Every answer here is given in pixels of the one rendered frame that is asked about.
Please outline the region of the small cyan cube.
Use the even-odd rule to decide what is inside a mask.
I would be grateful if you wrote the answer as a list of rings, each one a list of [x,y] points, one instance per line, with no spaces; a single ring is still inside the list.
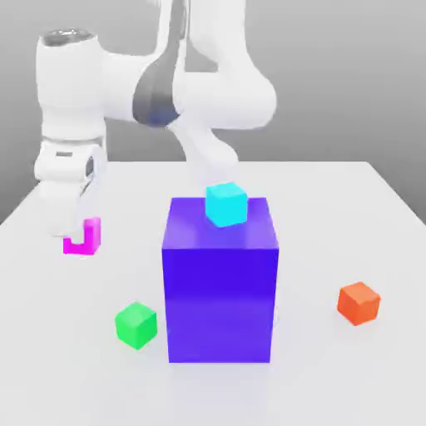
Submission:
[[[220,228],[245,223],[248,216],[248,195],[234,182],[208,186],[206,216]]]

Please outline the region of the small orange cube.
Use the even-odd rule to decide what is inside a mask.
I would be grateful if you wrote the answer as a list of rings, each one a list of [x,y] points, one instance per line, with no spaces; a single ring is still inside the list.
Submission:
[[[380,295],[360,281],[339,290],[337,310],[358,326],[377,317],[380,301]]]

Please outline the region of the small magenta cube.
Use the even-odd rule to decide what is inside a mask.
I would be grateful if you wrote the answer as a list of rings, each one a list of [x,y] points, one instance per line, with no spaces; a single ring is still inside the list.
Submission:
[[[102,242],[102,222],[99,217],[83,221],[84,240],[74,244],[70,238],[64,238],[62,251],[68,255],[94,255]]]

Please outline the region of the small green cube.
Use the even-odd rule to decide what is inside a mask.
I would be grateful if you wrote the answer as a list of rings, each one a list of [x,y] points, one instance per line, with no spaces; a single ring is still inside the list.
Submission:
[[[139,350],[157,335],[156,312],[140,302],[133,302],[115,317],[117,337]]]

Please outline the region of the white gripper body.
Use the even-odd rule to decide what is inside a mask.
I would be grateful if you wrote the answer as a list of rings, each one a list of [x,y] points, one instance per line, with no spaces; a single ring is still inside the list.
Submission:
[[[97,197],[101,184],[97,180],[41,181],[38,194],[42,218],[50,235],[70,237],[74,224],[89,219],[97,211]]]

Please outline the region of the large purple box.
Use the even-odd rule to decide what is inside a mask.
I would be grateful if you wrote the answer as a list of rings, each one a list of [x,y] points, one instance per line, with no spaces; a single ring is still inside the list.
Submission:
[[[267,200],[218,228],[203,199],[174,198],[161,251],[170,362],[269,362],[279,243]]]

